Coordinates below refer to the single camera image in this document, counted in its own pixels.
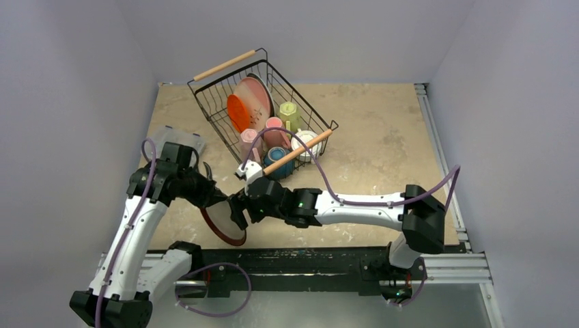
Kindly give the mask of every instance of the wire basket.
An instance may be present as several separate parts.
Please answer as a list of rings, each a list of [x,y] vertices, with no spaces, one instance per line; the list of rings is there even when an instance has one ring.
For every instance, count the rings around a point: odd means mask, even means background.
[[[193,83],[241,62],[256,54],[258,51],[261,51],[265,55],[264,59],[259,59],[236,69],[217,80],[209,82],[203,87],[198,89],[194,88]],[[239,132],[231,125],[231,120],[227,115],[227,97],[233,94],[237,84],[249,73],[259,75],[259,77],[266,82],[266,87],[272,96],[276,115],[278,114],[277,111],[279,110],[280,104],[291,101],[297,105],[300,112],[300,119],[302,121],[300,126],[302,130],[310,130],[319,135],[328,129],[335,130],[338,128],[339,125],[334,120],[328,124],[298,90],[269,63],[268,53],[265,49],[260,48],[256,51],[249,51],[204,73],[198,74],[193,80],[187,82],[205,118],[211,123],[238,163],[244,160],[241,158],[241,137]],[[320,142],[318,157],[322,156],[325,152],[327,143],[328,138]],[[298,169],[306,163],[307,162],[295,160],[294,169]]]

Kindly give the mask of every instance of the wooden table surface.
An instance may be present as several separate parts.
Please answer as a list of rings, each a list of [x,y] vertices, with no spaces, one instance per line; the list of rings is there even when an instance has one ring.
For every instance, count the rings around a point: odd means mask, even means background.
[[[406,184],[430,189],[440,181],[440,171],[421,109],[411,84],[316,84],[296,89],[327,121],[340,127],[329,138],[320,164],[336,193],[383,195],[404,191]],[[159,89],[149,134],[159,126],[198,133],[206,141],[201,161],[211,165],[224,193],[243,187],[234,172],[237,162],[204,118],[187,86],[163,85]],[[288,188],[326,189],[314,164],[282,180]],[[435,196],[444,203],[440,190]],[[445,244],[458,244],[447,214]],[[249,224],[243,248],[378,246],[394,241],[399,232],[370,225],[340,223],[298,229],[283,221],[265,218]],[[150,249],[166,249],[174,241],[189,241],[202,248],[232,248],[209,229],[197,208],[185,200],[171,203],[153,235]]]

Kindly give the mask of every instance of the mug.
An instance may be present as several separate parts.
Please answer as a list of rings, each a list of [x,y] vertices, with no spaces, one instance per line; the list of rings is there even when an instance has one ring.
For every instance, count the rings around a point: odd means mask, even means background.
[[[246,128],[245,130],[243,130],[243,132],[241,132],[241,160],[242,161],[245,161],[247,154],[251,153],[249,155],[249,159],[254,161],[254,162],[261,163],[262,154],[264,153],[264,149],[262,146],[262,139],[259,138],[257,140],[257,142],[255,142],[253,149],[249,149],[251,147],[251,143],[253,143],[253,140],[256,137],[257,137],[257,131],[255,129]]]
[[[279,105],[279,118],[287,130],[295,133],[300,128],[300,112],[298,106],[291,101]]]
[[[264,164],[265,166],[270,166],[273,163],[277,162],[278,160],[282,159],[285,155],[289,154],[290,151],[282,148],[282,147],[273,147],[270,149],[268,154],[264,157]],[[280,168],[276,169],[268,176],[274,180],[281,180],[283,178],[287,178],[294,172],[294,160],[287,162],[286,164],[282,165]]]
[[[282,121],[279,118],[268,118],[266,121],[266,128],[281,128],[283,126]],[[264,141],[268,148],[273,147],[292,147],[290,140],[287,138],[287,134],[280,130],[266,131],[264,133]]]
[[[298,129],[296,136],[298,138],[300,138],[304,142],[304,144],[307,144],[308,141],[317,137],[317,133],[315,133],[313,131],[309,131],[309,130]],[[296,138],[292,139],[292,150],[296,150],[301,146],[302,146],[302,144],[299,143]],[[318,143],[314,147],[310,148],[311,153],[314,155],[315,158],[317,158],[317,156],[320,154],[321,148],[322,148],[321,143]],[[300,156],[298,156],[298,160],[300,160],[302,162],[309,162],[309,161],[311,161],[311,156],[309,156],[308,152],[304,151],[302,154],[300,154]]]

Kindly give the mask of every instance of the white wall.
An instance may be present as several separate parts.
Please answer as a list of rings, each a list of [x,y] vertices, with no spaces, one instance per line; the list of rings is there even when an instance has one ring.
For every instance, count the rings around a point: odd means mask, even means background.
[[[113,0],[0,1],[0,326],[79,321],[155,90]]]
[[[474,0],[118,0],[160,81],[264,47],[293,81],[424,82]]]
[[[477,0],[429,86],[509,327],[577,327],[579,2]]]

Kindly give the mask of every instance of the blue mug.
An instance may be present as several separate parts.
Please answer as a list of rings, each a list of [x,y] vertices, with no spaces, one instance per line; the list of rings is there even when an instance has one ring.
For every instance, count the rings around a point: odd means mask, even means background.
[[[268,167],[273,163],[277,162],[278,160],[282,159],[285,155],[289,153],[290,151],[285,148],[273,147],[268,151],[268,154],[264,157],[264,164],[266,165],[266,167]],[[291,161],[287,162],[280,168],[270,173],[269,177],[271,177],[274,180],[281,180],[283,178],[287,178],[293,172],[294,172],[294,160],[292,159]]]

